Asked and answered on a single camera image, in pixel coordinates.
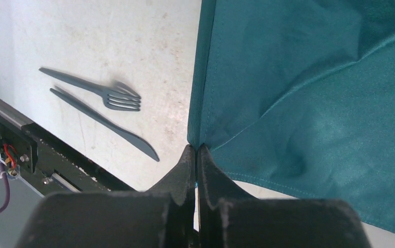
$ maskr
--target teal cloth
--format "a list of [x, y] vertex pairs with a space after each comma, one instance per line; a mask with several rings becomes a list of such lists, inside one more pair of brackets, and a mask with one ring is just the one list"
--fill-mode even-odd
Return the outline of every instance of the teal cloth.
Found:
[[395, 233], [395, 0], [203, 0], [188, 141]]

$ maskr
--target white surface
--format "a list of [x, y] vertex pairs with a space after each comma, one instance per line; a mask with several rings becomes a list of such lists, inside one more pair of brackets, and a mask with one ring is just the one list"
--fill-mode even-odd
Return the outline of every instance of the white surface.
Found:
[[[200, 0], [0, 1], [0, 98], [134, 187], [146, 190], [179, 159], [186, 142]], [[37, 69], [107, 85], [123, 80], [143, 98], [139, 113], [105, 108], [100, 97]], [[49, 92], [59, 85], [146, 139], [161, 161]], [[287, 197], [239, 183], [259, 198]], [[365, 225], [374, 247], [395, 235]]]

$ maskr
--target screw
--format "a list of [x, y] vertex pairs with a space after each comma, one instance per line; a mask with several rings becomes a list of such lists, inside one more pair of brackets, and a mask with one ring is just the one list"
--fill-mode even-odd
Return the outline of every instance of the screw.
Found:
[[42, 179], [42, 183], [45, 185], [49, 184], [52, 181], [53, 181], [53, 178], [50, 178], [50, 177], [46, 177], [46, 178]]
[[28, 162], [29, 158], [28, 158], [27, 154], [24, 154], [24, 155], [20, 156], [20, 160], [21, 160], [21, 162]]
[[13, 177], [18, 175], [18, 172], [15, 169], [9, 169], [9, 170], [7, 170], [7, 172]]

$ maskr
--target purple cable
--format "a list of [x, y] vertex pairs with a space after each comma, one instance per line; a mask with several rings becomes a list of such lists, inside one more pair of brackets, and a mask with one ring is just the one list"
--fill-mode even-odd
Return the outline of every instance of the purple cable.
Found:
[[10, 202], [10, 186], [9, 180], [7, 179], [7, 174], [5, 172], [4, 164], [0, 161], [0, 173], [3, 175], [4, 187], [6, 188], [6, 198], [4, 199], [4, 204], [0, 207], [0, 213], [6, 210]]

